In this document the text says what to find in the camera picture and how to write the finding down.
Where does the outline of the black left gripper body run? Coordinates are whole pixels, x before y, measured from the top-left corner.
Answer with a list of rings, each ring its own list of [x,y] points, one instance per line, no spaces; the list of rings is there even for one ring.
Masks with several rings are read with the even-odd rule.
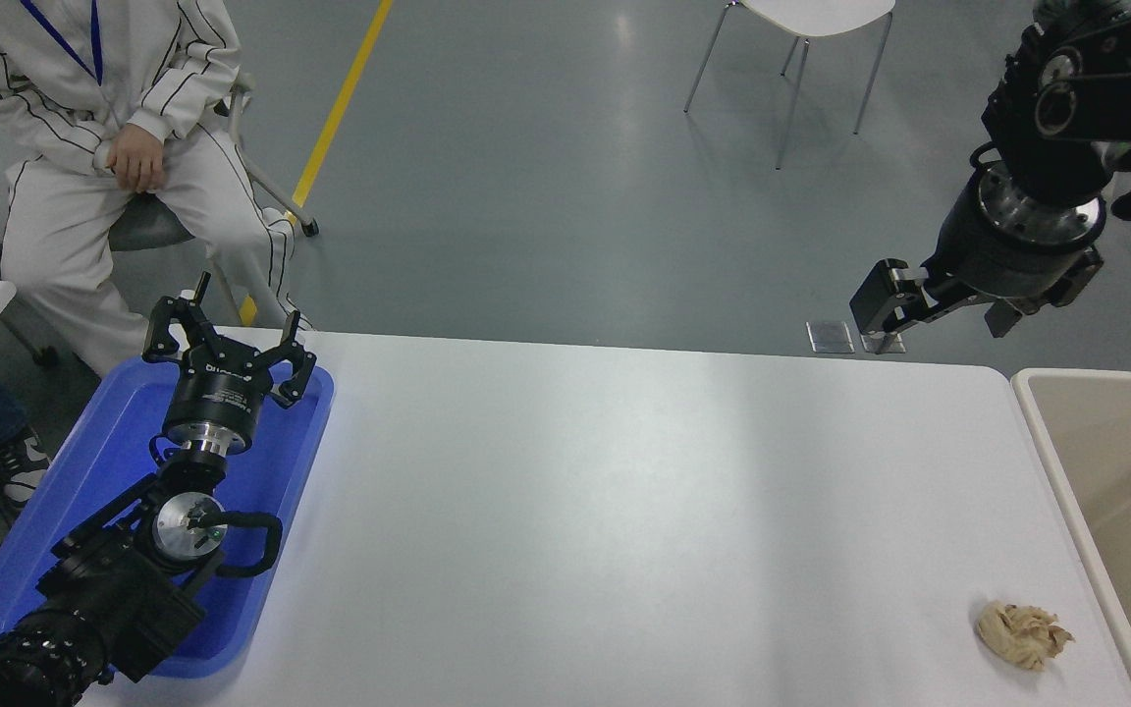
[[[252,436],[271,385],[265,368],[248,368],[259,350],[244,344],[198,345],[179,361],[180,377],[165,416],[165,433],[208,422]]]

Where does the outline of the person's left hand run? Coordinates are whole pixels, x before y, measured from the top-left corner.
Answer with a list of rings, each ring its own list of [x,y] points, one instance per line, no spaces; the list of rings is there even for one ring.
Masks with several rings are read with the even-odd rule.
[[[106,167],[126,192],[161,190],[166,181],[163,143],[140,126],[124,126],[109,143]]]

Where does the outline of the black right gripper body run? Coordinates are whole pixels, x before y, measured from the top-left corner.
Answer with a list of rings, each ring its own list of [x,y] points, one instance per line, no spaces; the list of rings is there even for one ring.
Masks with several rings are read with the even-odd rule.
[[[934,271],[979,294],[1026,299],[1053,287],[1095,244],[1104,231],[1104,199],[1069,209],[988,210],[979,189],[996,191],[988,181],[970,181],[955,200],[940,229]]]

